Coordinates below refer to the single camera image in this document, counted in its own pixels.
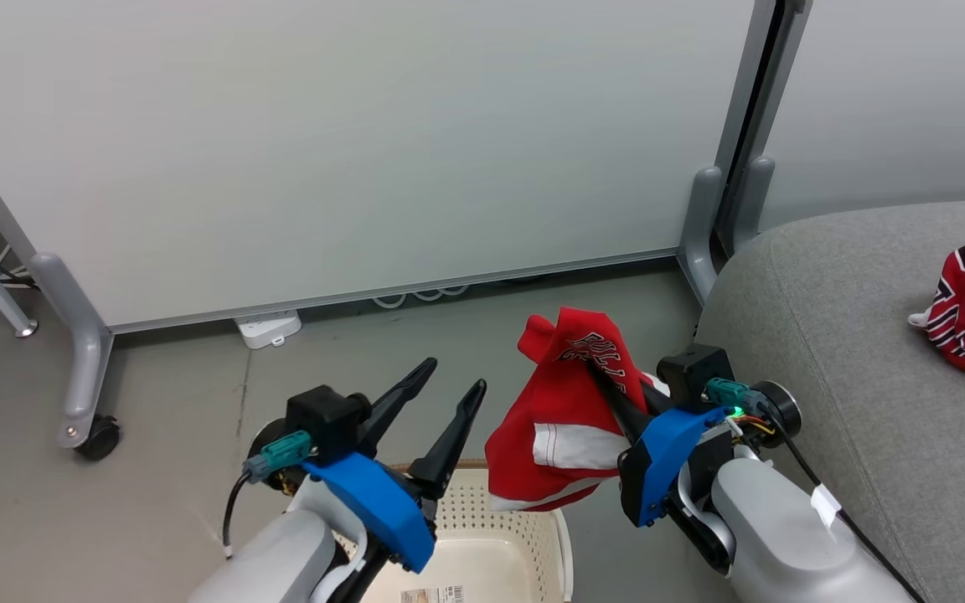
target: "gray couch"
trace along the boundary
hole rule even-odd
[[[927,600],[965,602],[965,374],[908,314],[965,244],[965,202],[854,211],[736,253],[697,339],[786,385],[821,480]]]

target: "white plastic basket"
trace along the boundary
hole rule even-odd
[[[564,516],[491,512],[487,474],[483,461],[457,466],[437,505],[429,564],[420,574],[386,565],[363,603],[570,602],[573,559]]]

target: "whiteboard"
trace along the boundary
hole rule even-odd
[[[0,0],[0,195],[108,324],[674,248],[751,0]]]
[[[761,229],[965,199],[965,0],[815,0],[763,154]]]

